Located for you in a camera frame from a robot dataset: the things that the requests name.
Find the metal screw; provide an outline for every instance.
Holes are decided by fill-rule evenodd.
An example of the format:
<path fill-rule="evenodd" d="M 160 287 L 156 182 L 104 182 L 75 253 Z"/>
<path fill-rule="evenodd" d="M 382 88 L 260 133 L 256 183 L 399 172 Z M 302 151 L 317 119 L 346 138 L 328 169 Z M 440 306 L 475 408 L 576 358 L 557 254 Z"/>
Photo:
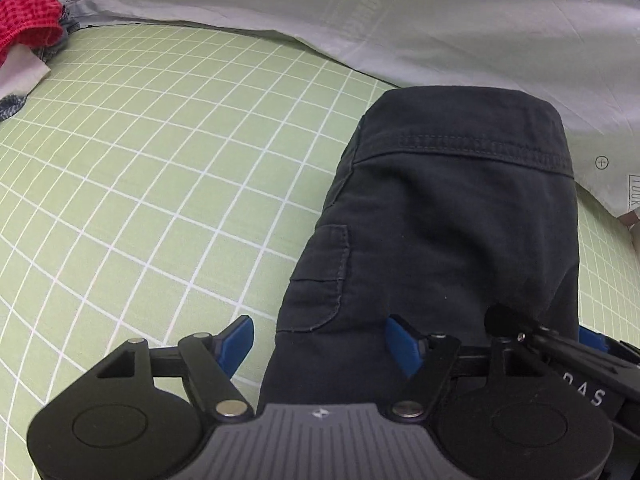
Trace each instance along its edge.
<path fill-rule="evenodd" d="M 424 413 L 424 408 L 414 400 L 401 400 L 394 404 L 391 412 L 401 418 L 415 418 Z"/>
<path fill-rule="evenodd" d="M 240 416 L 244 415 L 246 410 L 248 406 L 242 400 L 222 400 L 216 405 L 216 411 L 222 416 Z"/>

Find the gray gripper base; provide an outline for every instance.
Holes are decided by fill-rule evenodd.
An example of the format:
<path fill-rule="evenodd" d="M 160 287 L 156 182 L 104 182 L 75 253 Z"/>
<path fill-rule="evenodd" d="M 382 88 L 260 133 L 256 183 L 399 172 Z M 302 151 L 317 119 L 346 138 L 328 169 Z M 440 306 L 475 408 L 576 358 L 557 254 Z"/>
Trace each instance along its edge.
<path fill-rule="evenodd" d="M 420 426 L 373 404 L 270 404 L 262 416 L 216 430 L 172 480 L 472 480 Z"/>

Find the green grid fabric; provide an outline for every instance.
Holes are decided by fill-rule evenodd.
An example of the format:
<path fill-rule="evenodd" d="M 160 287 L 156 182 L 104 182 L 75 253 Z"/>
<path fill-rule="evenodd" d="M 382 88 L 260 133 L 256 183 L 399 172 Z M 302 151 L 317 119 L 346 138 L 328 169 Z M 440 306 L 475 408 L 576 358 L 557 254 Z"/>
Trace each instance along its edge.
<path fill-rule="evenodd" d="M 82 30 L 51 67 L 0 123 L 2 480 L 36 478 L 31 417 L 130 337 L 251 315 L 234 383 L 256 403 L 337 161 L 390 88 L 297 43 L 164 25 Z M 583 323 L 638 344 L 628 233 L 579 198 Z"/>

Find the red gingham fabric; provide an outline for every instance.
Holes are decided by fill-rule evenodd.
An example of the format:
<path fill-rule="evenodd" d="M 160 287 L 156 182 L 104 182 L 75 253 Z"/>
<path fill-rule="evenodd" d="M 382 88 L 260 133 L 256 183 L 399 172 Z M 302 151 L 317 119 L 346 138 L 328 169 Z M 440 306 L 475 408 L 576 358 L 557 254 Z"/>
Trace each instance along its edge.
<path fill-rule="evenodd" d="M 58 0 L 0 0 L 0 65 L 16 43 L 51 46 L 62 36 Z"/>

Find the white plastic sheet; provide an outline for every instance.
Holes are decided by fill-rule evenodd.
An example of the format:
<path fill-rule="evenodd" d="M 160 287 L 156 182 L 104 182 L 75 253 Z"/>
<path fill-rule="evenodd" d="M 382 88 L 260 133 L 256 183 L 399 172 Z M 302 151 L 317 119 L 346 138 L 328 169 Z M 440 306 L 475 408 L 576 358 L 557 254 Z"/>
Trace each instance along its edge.
<path fill-rule="evenodd" d="M 521 89 L 550 101 L 577 181 L 640 206 L 640 0 L 68 0 L 83 25 L 163 20 L 277 30 L 401 86 Z"/>

